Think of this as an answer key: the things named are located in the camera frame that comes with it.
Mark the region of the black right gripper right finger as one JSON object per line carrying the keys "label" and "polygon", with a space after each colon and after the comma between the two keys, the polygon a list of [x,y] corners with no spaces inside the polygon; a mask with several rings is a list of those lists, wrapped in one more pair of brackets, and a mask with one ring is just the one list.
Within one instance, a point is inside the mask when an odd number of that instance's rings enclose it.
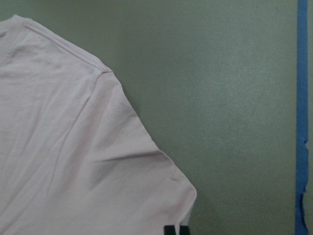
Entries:
{"label": "black right gripper right finger", "polygon": [[189,226],[180,225],[180,227],[179,227],[179,235],[190,235]]}

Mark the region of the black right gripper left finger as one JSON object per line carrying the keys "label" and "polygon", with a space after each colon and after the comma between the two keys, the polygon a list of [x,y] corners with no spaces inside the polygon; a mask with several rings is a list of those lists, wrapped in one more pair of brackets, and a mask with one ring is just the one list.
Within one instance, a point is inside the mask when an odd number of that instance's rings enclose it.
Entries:
{"label": "black right gripper left finger", "polygon": [[164,235],[176,235],[176,229],[174,225],[166,225],[163,228]]}

